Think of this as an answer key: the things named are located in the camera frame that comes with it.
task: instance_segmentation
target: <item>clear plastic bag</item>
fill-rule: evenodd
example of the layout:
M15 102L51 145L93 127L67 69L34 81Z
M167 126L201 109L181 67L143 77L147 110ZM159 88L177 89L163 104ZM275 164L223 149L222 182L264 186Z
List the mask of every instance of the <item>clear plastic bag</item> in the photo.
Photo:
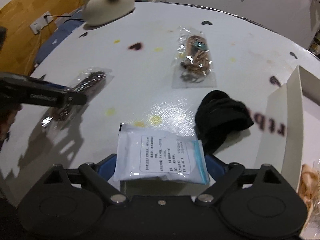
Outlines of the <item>clear plastic bag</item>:
M173 61L172 88L216 87L212 60L203 32L180 29L178 53Z
M308 210L300 236L303 239L320 239L320 159L314 161L313 168L302 165L298 194Z
M154 178L208 184L201 141L122 124L114 181Z
M42 128L49 138L54 139L59 130L64 129L74 117L84 109L92 98L99 93L106 84L110 69L92 68L81 72L67 86L66 91L81 92L87 96L84 106L67 104L63 108L50 107L42 120Z

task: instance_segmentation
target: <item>black fabric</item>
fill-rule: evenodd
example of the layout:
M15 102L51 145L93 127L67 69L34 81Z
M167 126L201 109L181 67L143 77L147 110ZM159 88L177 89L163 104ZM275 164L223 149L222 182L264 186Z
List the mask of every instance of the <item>black fabric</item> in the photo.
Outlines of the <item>black fabric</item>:
M214 153L232 131L242 131L254 124L244 103L214 90L202 100L195 116L196 133L205 154Z

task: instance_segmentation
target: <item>cat figurine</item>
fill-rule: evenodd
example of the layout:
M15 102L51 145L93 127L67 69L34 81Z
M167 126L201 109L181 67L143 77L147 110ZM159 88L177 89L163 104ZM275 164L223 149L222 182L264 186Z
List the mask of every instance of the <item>cat figurine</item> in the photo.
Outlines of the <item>cat figurine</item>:
M89 26L114 21L134 10L135 0L84 0L83 19Z

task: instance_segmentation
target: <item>white round table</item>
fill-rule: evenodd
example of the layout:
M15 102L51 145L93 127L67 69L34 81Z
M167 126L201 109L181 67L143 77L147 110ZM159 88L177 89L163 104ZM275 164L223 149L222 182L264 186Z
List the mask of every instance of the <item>white round table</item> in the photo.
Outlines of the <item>white round table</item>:
M201 25L205 20L212 25ZM204 32L216 88L172 89L171 64L177 54L180 26ZM142 49L128 49L137 42L143 44ZM289 39L223 12L137 2L132 14L115 22L88 31L83 25L74 30L34 71L33 77L46 75L44 80L60 85L67 85L92 67L111 69L112 77L84 113L53 141L40 125L47 107L24 105L11 127L10 140L0 153L5 180L1 187L17 204L53 163L76 168L116 153L122 122L192 135L194 114L213 89L243 101L254 112L264 113L268 96L278 89L270 84L270 76L285 83L297 65L316 69L320 62ZM283 118L277 121L286 123L285 115ZM222 146L217 156L226 163L259 167L261 163L256 163L256 158L261 136L259 127L254 125ZM285 137L277 140L282 140L281 147L285 145ZM281 159L275 161L272 155L269 159L281 167Z

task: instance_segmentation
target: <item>screw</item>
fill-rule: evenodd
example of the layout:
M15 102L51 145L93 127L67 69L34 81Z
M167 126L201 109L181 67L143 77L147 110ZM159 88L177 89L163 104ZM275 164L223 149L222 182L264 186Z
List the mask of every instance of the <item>screw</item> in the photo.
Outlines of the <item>screw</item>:
M166 203L167 203L167 202L166 202L165 200L159 200L159 201L158 201L158 204L159 204L160 206L164 206Z
M127 200L127 197L122 194L115 194L111 196L110 200L114 203L122 203Z
M210 194L201 194L200 196L198 196L198 199L201 202L208 203L211 202L214 199L214 197Z

